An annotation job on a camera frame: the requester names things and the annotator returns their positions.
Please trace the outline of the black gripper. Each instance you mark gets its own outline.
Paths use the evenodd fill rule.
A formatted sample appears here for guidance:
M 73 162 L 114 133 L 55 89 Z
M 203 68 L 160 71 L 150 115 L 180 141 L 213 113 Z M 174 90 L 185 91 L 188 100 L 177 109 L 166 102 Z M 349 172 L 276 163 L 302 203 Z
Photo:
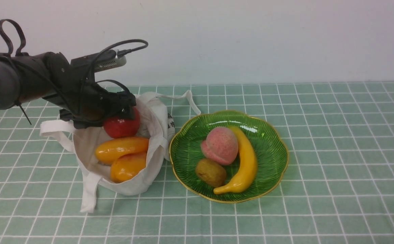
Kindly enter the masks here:
M 52 54 L 46 63 L 58 91 L 44 99 L 61 108 L 61 120 L 72 122 L 76 129 L 84 129 L 102 127 L 106 119 L 115 116 L 135 118 L 132 108 L 136 108 L 136 97 L 125 85 L 110 79 L 109 82 L 122 91 L 107 91 L 95 81 L 95 73 L 91 70 L 93 63 L 87 68 L 75 68 L 70 63 L 61 53 Z

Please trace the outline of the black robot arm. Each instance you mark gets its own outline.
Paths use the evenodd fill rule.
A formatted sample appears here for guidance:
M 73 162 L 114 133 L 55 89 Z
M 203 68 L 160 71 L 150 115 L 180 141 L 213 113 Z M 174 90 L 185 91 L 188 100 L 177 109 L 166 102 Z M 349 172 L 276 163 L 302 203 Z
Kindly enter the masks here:
M 95 73 L 125 65 L 115 50 L 68 61 L 61 53 L 10 57 L 0 54 L 0 110 L 44 99 L 60 108 L 59 118 L 76 129 L 102 127 L 113 119 L 136 119 L 136 97 L 110 92 L 95 81 Z

